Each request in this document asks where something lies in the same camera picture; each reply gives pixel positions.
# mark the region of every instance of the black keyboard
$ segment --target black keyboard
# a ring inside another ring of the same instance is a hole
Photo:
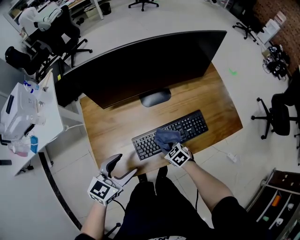
[[[186,141],[208,131],[204,117],[200,110],[192,112],[158,128],[180,131],[180,143],[185,143]],[[131,139],[141,161],[161,152],[160,147],[154,142],[155,132],[158,128]]]

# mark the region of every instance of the brick wall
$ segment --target brick wall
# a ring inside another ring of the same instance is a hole
[[[289,70],[293,73],[300,64],[300,1],[257,0],[254,11],[263,24],[269,19],[274,19],[278,11],[282,11],[286,16],[286,22],[271,41],[281,44],[290,56]]]

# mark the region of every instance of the monitor base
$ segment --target monitor base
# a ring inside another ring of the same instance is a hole
[[[170,98],[171,92],[168,88],[158,89],[140,95],[141,103],[145,107],[155,106],[170,100]]]

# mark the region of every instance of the white machine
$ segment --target white machine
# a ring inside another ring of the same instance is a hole
[[[38,113],[36,97],[17,83],[1,110],[3,140],[19,140]]]

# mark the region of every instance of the cleaning cloth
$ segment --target cleaning cloth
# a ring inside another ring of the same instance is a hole
[[[180,143],[180,132],[158,129],[156,130],[155,143],[161,148],[164,154],[167,154],[171,151],[174,143]]]

